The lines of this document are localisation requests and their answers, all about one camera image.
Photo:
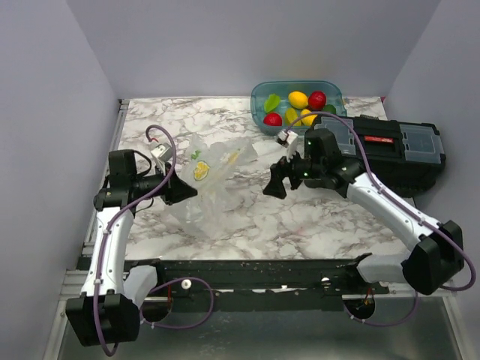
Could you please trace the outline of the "clear plastic lemon-print bag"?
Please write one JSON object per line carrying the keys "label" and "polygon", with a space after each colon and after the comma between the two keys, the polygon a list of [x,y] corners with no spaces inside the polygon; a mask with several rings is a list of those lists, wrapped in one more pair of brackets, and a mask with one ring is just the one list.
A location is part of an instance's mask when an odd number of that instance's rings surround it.
{"label": "clear plastic lemon-print bag", "polygon": [[239,167],[257,158],[251,139],[240,137],[208,145],[194,134],[185,151],[189,160],[179,178],[197,190],[197,195],[171,207],[172,216],[190,236],[212,239],[224,232],[226,212],[239,204],[227,189],[227,180]]}

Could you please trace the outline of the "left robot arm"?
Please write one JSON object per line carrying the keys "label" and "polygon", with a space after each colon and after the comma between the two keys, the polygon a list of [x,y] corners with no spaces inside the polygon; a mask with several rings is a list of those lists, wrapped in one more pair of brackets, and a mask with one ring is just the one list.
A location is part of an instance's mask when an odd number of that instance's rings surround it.
{"label": "left robot arm", "polygon": [[137,171],[137,151],[109,153],[107,183],[94,197],[96,239],[85,283],[66,304],[66,315],[84,347],[135,341],[140,331],[140,308],[147,295],[166,288],[163,274],[153,265],[125,270],[128,236],[137,205],[159,197],[168,206],[197,195],[175,171],[176,150],[166,143],[151,150],[154,174]]}

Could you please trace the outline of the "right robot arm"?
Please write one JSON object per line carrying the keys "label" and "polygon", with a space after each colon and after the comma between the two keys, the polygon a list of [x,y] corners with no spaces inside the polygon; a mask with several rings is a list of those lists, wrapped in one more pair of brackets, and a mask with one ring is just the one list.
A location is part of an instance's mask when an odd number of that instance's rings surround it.
{"label": "right robot arm", "polygon": [[408,250],[406,255],[357,257],[351,263],[353,270],[345,275],[350,292],[360,294],[383,281],[409,284],[430,295],[464,268],[463,236],[455,222],[427,216],[382,184],[359,160],[343,157],[331,131],[309,130],[304,141],[307,154],[301,156],[295,133],[282,130],[277,135],[286,155],[271,165],[270,180],[262,192],[283,199],[287,195],[284,179],[289,179],[293,190],[307,179],[318,180],[380,219]]}

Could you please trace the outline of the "red fake apple front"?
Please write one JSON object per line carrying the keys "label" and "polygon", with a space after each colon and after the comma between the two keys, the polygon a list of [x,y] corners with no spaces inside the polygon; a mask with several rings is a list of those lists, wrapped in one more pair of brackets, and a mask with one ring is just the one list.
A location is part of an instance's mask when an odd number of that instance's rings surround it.
{"label": "red fake apple front", "polygon": [[263,118],[263,124],[272,127],[281,127],[283,125],[283,118],[276,112],[270,112]]}

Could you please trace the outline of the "red fake apple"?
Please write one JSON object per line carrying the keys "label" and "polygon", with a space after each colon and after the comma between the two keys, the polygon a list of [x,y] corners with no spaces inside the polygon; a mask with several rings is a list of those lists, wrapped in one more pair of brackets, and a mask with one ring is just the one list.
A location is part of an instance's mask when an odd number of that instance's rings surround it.
{"label": "red fake apple", "polygon": [[323,91],[314,91],[307,99],[308,107],[313,111],[321,111],[327,103],[326,94]]}
{"label": "red fake apple", "polygon": [[276,112],[270,112],[263,118],[263,124],[272,127],[281,127],[283,125],[283,118]]}

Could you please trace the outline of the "yellow-green fake starfruit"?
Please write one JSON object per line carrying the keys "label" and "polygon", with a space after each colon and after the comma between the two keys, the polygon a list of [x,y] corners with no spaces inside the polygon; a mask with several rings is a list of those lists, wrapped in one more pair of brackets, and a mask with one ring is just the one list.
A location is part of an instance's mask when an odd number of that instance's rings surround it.
{"label": "yellow-green fake starfruit", "polygon": [[298,126],[301,126],[302,125],[302,121],[299,120],[299,121],[296,121],[296,119],[300,116],[300,112],[293,108],[293,107],[290,107],[286,110],[286,112],[284,113],[284,122],[285,122],[285,125],[286,126],[290,126],[290,125],[293,125],[295,127],[298,127]]}

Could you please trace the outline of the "yellow fake mango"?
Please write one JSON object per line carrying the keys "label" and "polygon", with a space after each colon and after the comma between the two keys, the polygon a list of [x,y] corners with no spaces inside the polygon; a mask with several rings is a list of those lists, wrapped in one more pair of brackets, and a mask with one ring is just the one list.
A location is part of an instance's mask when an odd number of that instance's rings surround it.
{"label": "yellow fake mango", "polygon": [[316,117],[317,117],[317,114],[315,111],[312,111],[310,109],[303,109],[301,111],[301,123],[304,126],[310,127],[313,124]]}

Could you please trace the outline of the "green fake leaf fruit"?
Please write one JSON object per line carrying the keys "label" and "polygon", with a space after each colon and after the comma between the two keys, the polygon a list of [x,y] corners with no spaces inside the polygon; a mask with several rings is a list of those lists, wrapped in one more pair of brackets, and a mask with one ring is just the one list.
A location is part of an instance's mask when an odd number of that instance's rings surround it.
{"label": "green fake leaf fruit", "polygon": [[281,97],[277,94],[270,94],[263,104],[265,113],[272,113],[281,103]]}

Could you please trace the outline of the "yellow fake lemon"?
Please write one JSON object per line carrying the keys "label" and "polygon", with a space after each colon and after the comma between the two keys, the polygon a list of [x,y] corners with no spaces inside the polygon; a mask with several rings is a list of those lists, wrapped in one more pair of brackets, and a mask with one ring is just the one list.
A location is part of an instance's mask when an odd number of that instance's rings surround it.
{"label": "yellow fake lemon", "polygon": [[290,105],[298,110],[303,110],[308,106],[308,96],[301,91],[292,91],[288,94]]}

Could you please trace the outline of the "red fake apple back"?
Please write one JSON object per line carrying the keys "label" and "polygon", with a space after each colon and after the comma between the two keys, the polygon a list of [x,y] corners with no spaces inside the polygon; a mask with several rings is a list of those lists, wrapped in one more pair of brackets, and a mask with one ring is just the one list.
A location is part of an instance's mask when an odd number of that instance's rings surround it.
{"label": "red fake apple back", "polygon": [[327,103],[326,94],[323,91],[314,91],[307,99],[308,107],[313,111],[321,111]]}

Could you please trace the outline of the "green fake lime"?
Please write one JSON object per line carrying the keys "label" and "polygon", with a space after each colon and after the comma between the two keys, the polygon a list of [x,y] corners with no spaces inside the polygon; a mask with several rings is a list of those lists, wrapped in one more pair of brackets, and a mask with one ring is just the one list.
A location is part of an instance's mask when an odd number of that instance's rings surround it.
{"label": "green fake lime", "polygon": [[335,108],[334,105],[331,105],[331,104],[326,104],[323,108],[322,108],[322,111],[323,112],[326,112],[326,113],[331,113],[331,114],[337,114],[337,110]]}

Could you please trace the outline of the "teal plastic container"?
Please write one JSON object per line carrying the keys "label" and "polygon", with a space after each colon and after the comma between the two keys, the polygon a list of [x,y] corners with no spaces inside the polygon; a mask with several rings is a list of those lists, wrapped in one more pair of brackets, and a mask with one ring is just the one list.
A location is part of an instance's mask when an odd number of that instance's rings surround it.
{"label": "teal plastic container", "polygon": [[[347,111],[344,107],[343,96],[341,90],[331,82],[323,80],[293,80],[293,81],[271,81],[262,82],[257,85],[250,95],[250,113],[253,122],[260,131],[269,136],[275,136],[283,128],[287,128],[284,122],[284,113],[290,107],[288,94],[290,92],[299,91],[305,93],[308,97],[312,92],[324,92],[327,97],[327,103],[334,105],[338,116],[346,116]],[[273,111],[283,118],[281,127],[272,127],[263,124],[263,118],[268,114],[263,109],[263,104],[270,94],[277,94],[281,98],[279,106]]]}

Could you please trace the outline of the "black toolbox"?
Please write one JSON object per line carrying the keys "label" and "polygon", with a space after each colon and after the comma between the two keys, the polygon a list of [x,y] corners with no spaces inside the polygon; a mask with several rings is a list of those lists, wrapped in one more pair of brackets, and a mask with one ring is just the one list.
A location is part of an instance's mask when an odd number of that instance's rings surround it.
{"label": "black toolbox", "polygon": [[361,140],[371,171],[401,197],[412,198],[430,190],[446,167],[440,132],[434,124],[367,115],[343,120]]}

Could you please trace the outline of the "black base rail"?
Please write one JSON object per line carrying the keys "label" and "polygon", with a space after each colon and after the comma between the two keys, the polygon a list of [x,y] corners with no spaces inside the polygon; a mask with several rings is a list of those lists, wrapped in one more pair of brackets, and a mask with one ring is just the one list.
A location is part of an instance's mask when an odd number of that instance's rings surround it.
{"label": "black base rail", "polygon": [[128,260],[129,272],[137,266],[153,266],[158,283],[178,278],[202,279],[190,289],[175,284],[169,291],[156,290],[144,309],[153,314],[166,309],[164,297],[172,297],[173,311],[200,313],[251,311],[342,311],[343,299],[367,294],[385,295],[389,289],[364,282],[351,259],[288,260]]}

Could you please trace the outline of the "aluminium frame rail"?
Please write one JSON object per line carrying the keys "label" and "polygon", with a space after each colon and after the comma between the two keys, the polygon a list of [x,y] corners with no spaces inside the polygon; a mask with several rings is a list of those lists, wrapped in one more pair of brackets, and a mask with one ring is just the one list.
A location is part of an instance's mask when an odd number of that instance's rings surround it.
{"label": "aluminium frame rail", "polygon": [[89,275],[90,271],[67,270],[64,274],[59,299],[61,301],[66,301],[68,299],[79,297],[81,289]]}

